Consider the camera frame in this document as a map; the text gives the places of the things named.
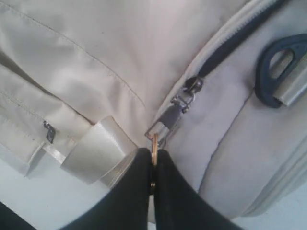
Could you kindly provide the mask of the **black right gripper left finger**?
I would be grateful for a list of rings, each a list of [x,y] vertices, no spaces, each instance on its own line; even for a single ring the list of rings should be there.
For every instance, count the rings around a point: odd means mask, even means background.
[[[124,176],[92,209],[64,230],[146,230],[151,183],[151,153],[137,150]]]

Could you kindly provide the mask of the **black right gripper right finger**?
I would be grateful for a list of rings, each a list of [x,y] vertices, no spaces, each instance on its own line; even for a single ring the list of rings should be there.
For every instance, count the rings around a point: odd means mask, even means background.
[[[240,230],[208,205],[183,178],[168,151],[159,150],[155,168],[157,230]]]

